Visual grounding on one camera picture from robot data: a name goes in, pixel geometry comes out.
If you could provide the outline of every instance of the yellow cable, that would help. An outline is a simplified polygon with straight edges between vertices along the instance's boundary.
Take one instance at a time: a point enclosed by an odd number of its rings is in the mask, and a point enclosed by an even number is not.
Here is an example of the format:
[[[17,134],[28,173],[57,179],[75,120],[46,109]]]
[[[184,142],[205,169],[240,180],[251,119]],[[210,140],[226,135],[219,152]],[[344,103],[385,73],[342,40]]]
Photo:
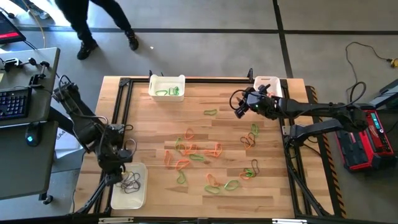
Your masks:
[[[22,2],[23,2],[24,5],[26,6],[26,8],[29,9],[29,6],[26,4],[25,0],[22,0]],[[44,35],[43,27],[40,25],[40,22],[37,20],[37,18],[35,17],[35,15],[33,15],[32,11],[29,10],[29,12],[30,12],[30,14],[33,16],[33,18],[36,20],[37,25],[40,27],[40,30],[42,31],[43,42],[44,42],[43,48],[45,48],[45,35]]]

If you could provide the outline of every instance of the red power station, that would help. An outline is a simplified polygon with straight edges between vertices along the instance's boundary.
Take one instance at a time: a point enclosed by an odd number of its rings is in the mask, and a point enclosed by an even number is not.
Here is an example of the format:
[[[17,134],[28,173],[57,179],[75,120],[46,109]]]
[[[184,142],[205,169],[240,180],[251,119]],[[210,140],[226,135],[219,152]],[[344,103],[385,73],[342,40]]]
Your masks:
[[[337,131],[344,167],[349,171],[395,167],[397,158],[376,110],[364,110],[369,127],[360,133]]]

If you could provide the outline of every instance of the black shoe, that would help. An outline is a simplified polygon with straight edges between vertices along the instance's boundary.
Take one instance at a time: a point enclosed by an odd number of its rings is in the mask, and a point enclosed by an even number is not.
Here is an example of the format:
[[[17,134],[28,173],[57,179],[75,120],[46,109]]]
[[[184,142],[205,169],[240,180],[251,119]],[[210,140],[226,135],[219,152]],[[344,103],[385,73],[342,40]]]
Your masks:
[[[77,59],[84,60],[84,59],[88,58],[90,53],[97,47],[98,47],[98,44],[95,40],[93,40],[89,44],[85,44],[84,42],[82,42],[80,50],[77,53]]]
[[[138,49],[138,40],[136,39],[136,35],[133,30],[125,32],[127,39],[129,40],[129,45],[131,50]]]

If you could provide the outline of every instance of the computer mouse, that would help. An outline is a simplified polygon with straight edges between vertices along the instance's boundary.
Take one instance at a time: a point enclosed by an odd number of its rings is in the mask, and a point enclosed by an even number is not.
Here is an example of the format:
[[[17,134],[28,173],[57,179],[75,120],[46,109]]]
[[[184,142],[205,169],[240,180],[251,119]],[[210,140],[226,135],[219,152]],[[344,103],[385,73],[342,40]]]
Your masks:
[[[38,146],[42,140],[42,124],[40,122],[32,122],[27,125],[25,132],[25,140],[28,146]]]

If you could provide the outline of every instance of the person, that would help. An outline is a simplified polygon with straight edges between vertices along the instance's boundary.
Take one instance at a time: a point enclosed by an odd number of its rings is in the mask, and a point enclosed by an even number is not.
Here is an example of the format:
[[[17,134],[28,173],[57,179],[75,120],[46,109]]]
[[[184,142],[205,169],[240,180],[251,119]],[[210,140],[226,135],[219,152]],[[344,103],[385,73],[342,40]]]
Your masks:
[[[77,53],[77,59],[84,60],[90,53],[98,47],[97,42],[92,37],[87,25],[87,11],[89,0],[55,0],[63,15],[70,22],[73,30],[76,31],[81,40],[81,47]],[[131,28],[122,8],[115,0],[90,0],[102,7],[113,19],[115,24],[124,31],[131,50],[137,50],[138,40]]]
[[[19,6],[21,9],[25,11],[30,11],[34,16],[39,16],[41,19],[47,19],[50,17],[50,15],[47,12],[41,10],[39,7],[37,7],[34,3],[32,3],[29,0],[25,0],[27,7],[24,4],[24,2],[22,2],[22,0],[11,0],[11,1],[17,6]]]

